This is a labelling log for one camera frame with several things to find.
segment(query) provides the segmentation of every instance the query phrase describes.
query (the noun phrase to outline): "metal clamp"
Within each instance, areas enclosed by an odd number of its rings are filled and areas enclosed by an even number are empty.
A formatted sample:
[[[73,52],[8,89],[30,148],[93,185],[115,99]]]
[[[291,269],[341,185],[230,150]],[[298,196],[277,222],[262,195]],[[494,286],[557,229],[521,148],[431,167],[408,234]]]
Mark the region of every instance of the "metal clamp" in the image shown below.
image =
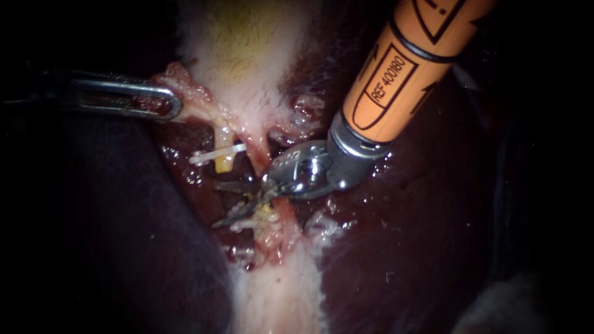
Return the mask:
[[[332,165],[325,140],[300,143],[272,160],[262,188],[275,187],[278,196],[315,199],[332,192],[326,173]]]

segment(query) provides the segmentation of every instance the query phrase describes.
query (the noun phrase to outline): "metal grasper tip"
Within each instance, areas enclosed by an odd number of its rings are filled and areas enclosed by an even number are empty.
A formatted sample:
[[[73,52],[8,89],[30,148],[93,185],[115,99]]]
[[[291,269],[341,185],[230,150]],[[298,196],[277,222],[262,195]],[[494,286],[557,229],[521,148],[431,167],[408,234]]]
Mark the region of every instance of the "metal grasper tip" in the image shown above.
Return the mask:
[[[72,71],[61,102],[66,108],[167,121],[179,115],[182,101],[171,89],[148,80]]]
[[[24,92],[3,100],[2,107],[53,106],[65,111],[156,121],[173,119],[183,107],[170,88],[125,75],[55,69],[31,70],[23,76]]]

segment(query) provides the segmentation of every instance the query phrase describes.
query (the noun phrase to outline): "yellow fat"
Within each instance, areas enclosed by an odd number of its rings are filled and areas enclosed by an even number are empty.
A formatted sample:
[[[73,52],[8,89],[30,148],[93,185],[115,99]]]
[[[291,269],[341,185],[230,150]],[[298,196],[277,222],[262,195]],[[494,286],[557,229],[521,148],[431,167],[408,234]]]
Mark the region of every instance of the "yellow fat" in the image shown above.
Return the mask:
[[[228,127],[215,126],[213,131],[215,135],[215,150],[233,146],[233,132],[230,131]],[[233,169],[234,159],[235,154],[215,158],[215,171],[217,173],[227,173],[231,171]]]
[[[258,71],[278,24],[279,0],[209,0],[207,33],[223,79],[242,81]]]

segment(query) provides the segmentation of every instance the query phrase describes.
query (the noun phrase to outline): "metal jaws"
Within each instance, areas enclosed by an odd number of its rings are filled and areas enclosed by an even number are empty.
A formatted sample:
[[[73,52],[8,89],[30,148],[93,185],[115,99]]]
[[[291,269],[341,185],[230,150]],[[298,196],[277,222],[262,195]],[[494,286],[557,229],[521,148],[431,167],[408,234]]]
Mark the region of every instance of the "metal jaws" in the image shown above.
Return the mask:
[[[389,143],[360,137],[338,113],[328,141],[312,140],[283,152],[272,160],[262,187],[276,187],[279,196],[303,200],[347,190],[359,183],[389,148]]]
[[[326,173],[332,165],[325,140],[297,144],[272,160],[262,188],[276,188],[278,196],[315,199],[332,192]]]

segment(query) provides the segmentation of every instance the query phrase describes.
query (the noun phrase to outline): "black arrow marking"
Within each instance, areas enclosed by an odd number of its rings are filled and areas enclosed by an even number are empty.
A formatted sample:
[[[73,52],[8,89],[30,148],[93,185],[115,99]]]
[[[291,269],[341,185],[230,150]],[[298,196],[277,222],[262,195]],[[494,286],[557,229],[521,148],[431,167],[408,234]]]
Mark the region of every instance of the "black arrow marking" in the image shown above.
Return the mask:
[[[374,60],[377,59],[377,49],[378,48],[379,48],[379,44],[376,43],[376,45],[371,50],[369,57],[367,57],[367,60],[365,60],[365,64],[363,64],[363,68],[361,69],[361,72],[359,72],[358,80],[361,80],[361,78],[363,77],[363,73],[365,73],[365,71],[367,70],[367,67],[369,67],[369,64],[371,63],[371,58],[373,58]]]
[[[415,107],[413,108],[413,111],[410,112],[410,115],[415,113],[415,111],[419,108],[419,106],[421,106],[421,103],[425,100],[427,95],[429,95],[429,93],[431,93],[431,91],[435,88],[436,85],[437,85],[437,81],[435,81],[435,82],[431,83],[430,85],[428,85],[427,87],[421,89],[421,92],[425,92],[425,94],[423,94],[423,96],[421,97],[419,102],[416,103]]]

